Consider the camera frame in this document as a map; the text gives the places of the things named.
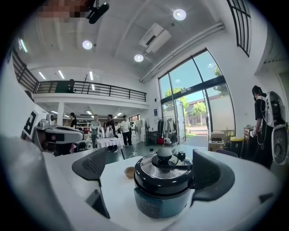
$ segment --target pressure cooker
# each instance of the pressure cooker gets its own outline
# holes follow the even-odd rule
[[[136,205],[143,214],[156,219],[175,216],[187,206],[194,188],[192,159],[182,151],[172,154],[160,148],[136,163],[134,180]]]

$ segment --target black metal railing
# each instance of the black metal railing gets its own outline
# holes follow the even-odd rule
[[[22,62],[16,51],[13,51],[13,66],[18,83],[24,86],[31,93],[35,93],[39,81],[27,69],[26,64]]]
[[[234,19],[237,46],[246,55],[250,56],[251,50],[251,16],[246,0],[227,0]]]
[[[40,93],[75,93],[109,96],[146,102],[146,93],[101,83],[83,81],[44,81],[39,82],[35,91]]]

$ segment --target sky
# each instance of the sky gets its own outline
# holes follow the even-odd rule
[[[205,51],[204,53],[198,55],[194,58],[194,60],[199,68],[199,71],[204,81],[216,77],[216,75],[214,74],[216,62],[208,51]],[[177,67],[175,70],[170,72],[170,75],[173,88],[188,88],[202,82],[193,60],[188,60],[186,63]],[[168,75],[161,78],[160,83],[162,88],[162,94],[164,97],[165,90],[170,89]],[[207,92],[209,97],[217,95],[219,93],[213,88],[208,89]],[[189,102],[204,98],[202,91],[195,92],[193,94],[187,95],[186,97]]]

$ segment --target white ceiling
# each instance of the white ceiling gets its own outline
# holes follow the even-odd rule
[[[61,80],[57,71],[74,73],[70,79],[83,81],[91,69],[99,76],[106,74],[141,79],[170,51],[216,22],[203,0],[107,0],[110,9],[94,24],[85,18],[64,22],[58,18],[32,17],[23,28],[21,37],[28,53],[15,48],[27,67],[38,78]],[[177,21],[175,9],[186,11],[186,19]],[[134,61],[145,48],[139,45],[146,31],[158,23],[172,35],[156,53],[147,55],[141,63]],[[96,46],[87,51],[84,40]]]
[[[58,103],[47,102],[37,103],[41,108],[47,112],[58,111]],[[96,105],[96,104],[83,104],[83,103],[65,103],[64,114],[70,115],[71,112],[75,113],[76,116],[88,115],[86,111],[91,111],[92,114],[97,114],[100,117],[106,117],[109,114],[117,116],[118,113],[122,112],[120,116],[124,114],[127,116],[134,116],[139,114],[143,109],[133,107],[119,107],[119,106],[107,106],[107,105]]]

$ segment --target chair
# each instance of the chair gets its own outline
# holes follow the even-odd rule
[[[230,152],[230,151],[227,151],[227,150],[217,149],[215,152],[238,158],[238,155],[236,153]]]

